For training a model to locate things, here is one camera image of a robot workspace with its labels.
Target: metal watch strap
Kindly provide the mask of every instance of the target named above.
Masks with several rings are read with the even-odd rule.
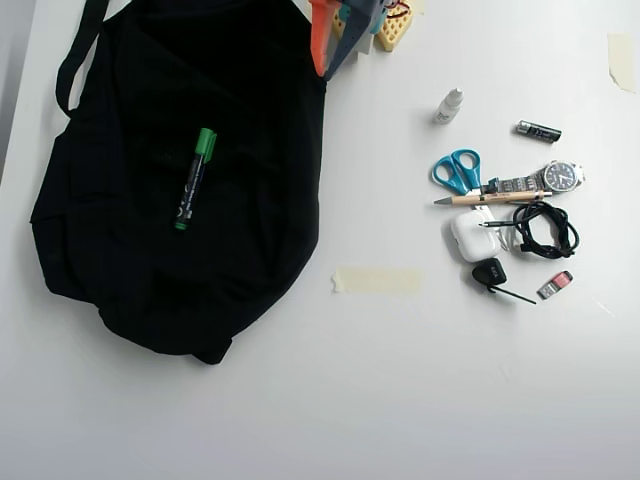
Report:
[[[493,178],[489,180],[489,188],[487,193],[511,193],[511,192],[529,192],[532,190],[546,190],[543,177],[544,170],[529,175],[527,177],[511,178],[509,180],[500,180]]]

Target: scissors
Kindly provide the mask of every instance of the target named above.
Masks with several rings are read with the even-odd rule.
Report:
[[[472,160],[471,167],[462,163],[462,157],[468,156]],[[445,179],[438,175],[438,168],[444,167],[449,172],[449,178]],[[451,155],[441,158],[433,166],[433,179],[443,187],[457,193],[458,195],[480,195],[482,193],[482,180],[480,176],[480,155],[475,150],[468,148],[456,150]],[[480,210],[488,218],[495,218],[487,205],[476,205],[473,207]],[[498,234],[498,239],[504,250],[509,250],[504,235],[499,228],[494,229]]]

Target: eye drop bottle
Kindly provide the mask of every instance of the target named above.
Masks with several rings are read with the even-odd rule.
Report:
[[[464,100],[464,94],[461,89],[454,88],[451,90],[438,107],[435,122],[441,124],[451,123],[460,111],[462,100]]]

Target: bag strap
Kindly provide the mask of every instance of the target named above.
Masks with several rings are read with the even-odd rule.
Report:
[[[71,50],[60,65],[56,83],[56,99],[64,113],[70,117],[69,96],[80,66],[84,63],[93,42],[98,37],[102,22],[107,14],[109,0],[86,0],[78,33],[71,45]]]

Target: airpods case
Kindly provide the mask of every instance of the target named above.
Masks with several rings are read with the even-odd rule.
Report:
[[[486,221],[488,218],[480,210],[463,213],[451,221],[453,237],[467,262],[481,262],[500,253],[496,232],[491,228],[480,226]]]

